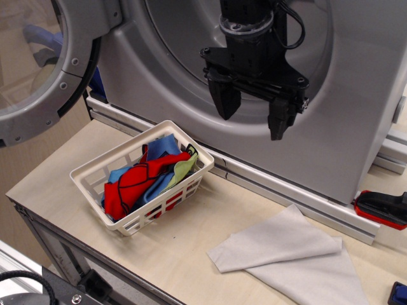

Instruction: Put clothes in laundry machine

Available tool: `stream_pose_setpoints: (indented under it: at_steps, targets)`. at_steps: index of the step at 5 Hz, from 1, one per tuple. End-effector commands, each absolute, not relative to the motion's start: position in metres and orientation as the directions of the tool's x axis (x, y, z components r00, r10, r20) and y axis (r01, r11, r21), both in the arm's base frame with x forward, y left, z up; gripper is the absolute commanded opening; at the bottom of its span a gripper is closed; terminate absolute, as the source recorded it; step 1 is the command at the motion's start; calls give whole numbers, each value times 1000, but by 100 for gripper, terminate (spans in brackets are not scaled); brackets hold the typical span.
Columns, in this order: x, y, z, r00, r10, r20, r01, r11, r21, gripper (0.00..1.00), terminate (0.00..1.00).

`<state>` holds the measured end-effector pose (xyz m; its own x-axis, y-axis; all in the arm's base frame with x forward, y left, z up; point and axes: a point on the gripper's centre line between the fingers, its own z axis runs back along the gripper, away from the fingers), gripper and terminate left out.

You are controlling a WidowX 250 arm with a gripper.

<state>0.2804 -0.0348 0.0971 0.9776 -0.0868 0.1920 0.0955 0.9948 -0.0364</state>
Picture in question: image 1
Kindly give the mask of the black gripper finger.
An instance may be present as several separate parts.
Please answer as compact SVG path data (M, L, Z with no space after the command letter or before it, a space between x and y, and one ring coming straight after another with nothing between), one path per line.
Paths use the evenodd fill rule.
M284 132L293 126L296 114L296 106L287 100L274 98L269 103L268 127L271 140L283 138Z
M208 77L210 95L218 114L229 120L241 105L241 92L234 87L234 79Z

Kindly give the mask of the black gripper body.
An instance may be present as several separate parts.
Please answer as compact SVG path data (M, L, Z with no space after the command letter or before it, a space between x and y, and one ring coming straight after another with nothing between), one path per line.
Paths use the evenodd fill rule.
M204 76L234 79L234 87L269 103L281 98L302 113L308 106L304 96L309 82L286 60L286 51L297 48L305 38L301 30L297 42L287 44L287 18L267 15L262 19L219 17L219 27L226 38L224 48L203 48Z

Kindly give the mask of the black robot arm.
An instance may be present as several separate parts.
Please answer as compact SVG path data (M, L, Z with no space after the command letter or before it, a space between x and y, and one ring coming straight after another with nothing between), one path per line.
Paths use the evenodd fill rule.
M285 1L221 1L224 48L203 48L204 76L219 115L230 119L246 93L269 103L271 139L280 140L308 105L308 79L286 52L305 40L302 18Z

